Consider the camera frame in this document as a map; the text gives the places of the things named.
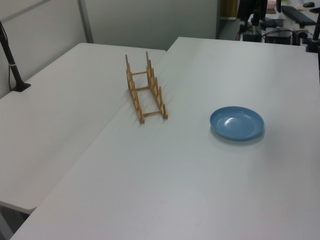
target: white table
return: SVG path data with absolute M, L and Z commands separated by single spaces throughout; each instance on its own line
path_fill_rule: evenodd
M 155 75 L 168 120 L 140 124 L 126 101 L 12 240 L 318 239 L 317 55 L 180 37 Z M 234 105 L 257 111 L 264 135 L 213 133 L 211 113 Z
M 0 100 L 0 205 L 31 213 L 127 100 L 133 71 L 163 50 L 81 43 Z

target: wooden dowel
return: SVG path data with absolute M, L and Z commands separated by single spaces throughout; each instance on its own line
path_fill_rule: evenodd
M 137 92 L 138 92 L 138 91 L 143 91 L 143 90 L 147 90 L 147 89 L 149 89 L 149 88 L 150 88 L 149 86 L 139 87 L 139 88 L 136 89 L 136 91 L 137 91 Z
M 153 112 L 148 112 L 143 114 L 144 117 L 148 117 L 148 116 L 152 116 L 152 115 L 156 115 L 156 114 L 160 114 L 160 111 L 153 111 Z
M 162 91 L 161 91 L 161 87 L 159 87 L 159 98 L 160 98 L 160 106 L 162 106 L 163 104 L 163 100 L 162 100 Z
M 158 97 L 159 95 L 158 78 L 156 77 L 154 80 L 155 80 L 155 94 Z
M 155 78 L 155 70 L 151 68 L 151 76 Z
M 146 73 L 147 71 L 136 72 L 136 73 L 132 73 L 132 76 L 139 75 L 139 74 L 146 74 Z
M 163 116 L 166 116 L 166 105 L 163 104 L 162 106 L 163 106 Z

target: blue plastic plate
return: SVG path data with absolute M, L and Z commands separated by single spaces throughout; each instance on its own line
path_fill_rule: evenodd
M 258 137 L 265 126 L 258 113 L 240 106 L 227 106 L 214 111 L 210 123 L 217 134 L 237 141 Z

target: cable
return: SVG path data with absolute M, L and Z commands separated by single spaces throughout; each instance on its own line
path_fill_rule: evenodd
M 294 31 L 285 30 L 285 29 L 283 29 L 283 30 L 275 30 L 275 31 L 270 31 L 270 32 L 267 32 L 267 33 L 263 34 L 262 37 L 263 37 L 263 39 L 265 39 L 264 37 L 269 35 L 269 34 L 275 34 L 275 33 L 281 33 L 281 32 L 291 32 L 291 33 L 293 33 Z
M 12 91 L 11 83 L 10 83 L 10 65 L 9 65 L 9 79 L 8 79 L 8 81 L 9 81 L 9 88 L 10 88 L 10 91 Z

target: computer monitor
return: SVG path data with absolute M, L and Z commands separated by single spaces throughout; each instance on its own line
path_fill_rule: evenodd
M 281 0 L 276 0 L 276 10 L 281 13 Z

